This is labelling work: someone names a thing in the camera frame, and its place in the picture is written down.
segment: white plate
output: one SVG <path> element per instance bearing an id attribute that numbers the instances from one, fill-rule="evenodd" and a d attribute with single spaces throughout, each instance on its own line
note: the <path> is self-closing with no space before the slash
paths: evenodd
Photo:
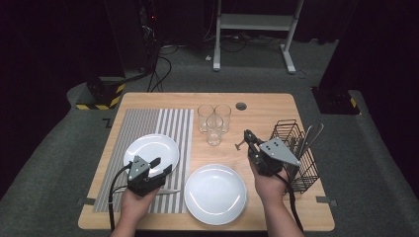
<path id="1" fill-rule="evenodd" d="M 140 137 L 133 142 L 126 150 L 124 156 L 124 166 L 133 161 L 133 157 L 138 155 L 146 162 L 151 162 L 160 157 L 161 162 L 158 166 L 150 169 L 149 177 L 163 173 L 163 170 L 172 165 L 172 171 L 179 162 L 179 146 L 167 135 L 148 134 Z"/>
<path id="2" fill-rule="evenodd" d="M 246 205 L 246 186 L 241 177 L 223 165 L 205 165 L 185 186 L 185 204 L 198 220 L 222 225 L 235 220 Z"/>

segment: dish rack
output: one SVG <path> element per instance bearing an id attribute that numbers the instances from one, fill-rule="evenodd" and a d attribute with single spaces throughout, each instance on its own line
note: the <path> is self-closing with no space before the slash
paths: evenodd
<path id="1" fill-rule="evenodd" d="M 279 120 L 274 127 L 271 138 L 280 138 L 284 145 L 297 157 L 299 145 L 303 143 L 305 133 L 299 130 L 295 119 Z M 301 194 L 307 191 L 314 182 L 319 178 L 317 167 L 315 166 L 314 158 L 311 155 L 310 149 L 301 155 L 298 167 L 288 165 L 287 169 L 298 169 L 294 177 L 290 177 L 294 192 Z"/>

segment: person's right hand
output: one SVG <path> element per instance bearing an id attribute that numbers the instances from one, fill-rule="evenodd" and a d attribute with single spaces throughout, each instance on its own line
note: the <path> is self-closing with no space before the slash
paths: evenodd
<path id="1" fill-rule="evenodd" d="M 259 175 L 250 159 L 249 163 L 252 168 L 253 175 L 255 176 L 255 189 L 261 198 L 262 203 L 282 202 L 283 195 L 287 187 L 284 181 L 275 176 L 266 177 Z M 278 173 L 278 175 L 283 177 L 286 181 L 288 180 L 287 171 L 285 169 Z"/>

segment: striped placemat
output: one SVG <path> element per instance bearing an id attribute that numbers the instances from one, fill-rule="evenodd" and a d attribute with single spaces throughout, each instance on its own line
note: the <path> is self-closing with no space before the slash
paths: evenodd
<path id="1" fill-rule="evenodd" d="M 94 210 L 108 211 L 108 196 L 112 180 L 124 166 L 129 146 L 140 137 L 158 133 L 171 137 L 179 146 L 179 163 L 166 177 L 164 189 L 181 190 L 174 195 L 157 196 L 150 213 L 185 213 L 183 189 L 189 177 L 194 110 L 181 109 L 128 109 L 121 125 L 114 151 L 102 187 L 95 200 Z M 126 172 L 118 177 L 114 188 L 126 185 Z M 121 210 L 121 193 L 114 194 L 114 211 Z"/>

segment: wooden table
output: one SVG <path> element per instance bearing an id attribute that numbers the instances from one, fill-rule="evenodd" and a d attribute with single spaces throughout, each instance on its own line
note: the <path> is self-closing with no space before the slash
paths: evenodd
<path id="1" fill-rule="evenodd" d="M 235 109 L 237 103 L 245 103 L 247 109 Z M 232 108 L 230 129 L 218 146 L 210 146 L 206 136 L 198 128 L 197 108 L 202 104 L 227 104 Z M 262 203 L 254 189 L 254 177 L 247 160 L 247 149 L 237 151 L 234 144 L 243 140 L 243 131 L 252 130 L 262 140 L 268 140 L 274 125 L 280 119 L 296 119 L 302 129 L 293 96 L 289 94 L 244 93 L 127 93 L 124 95 L 115 118 L 110 136 L 93 179 L 87 198 L 96 198 L 115 146 L 127 109 L 194 109 L 194 128 L 191 148 L 191 174 L 206 164 L 222 164 L 235 170 L 247 186 L 248 201 L 243 213 L 225 225 L 207 225 L 190 213 L 148 214 L 138 229 L 149 230 L 266 230 Z M 319 203 L 316 197 L 325 197 L 321 180 L 304 194 L 295 194 L 296 210 L 306 231 L 330 231 L 334 220 L 328 203 Z M 288 209 L 289 197 L 285 196 Z M 119 213 L 115 213 L 118 222 Z M 110 229 L 109 214 L 95 212 L 93 205 L 84 204 L 79 218 L 82 229 Z"/>

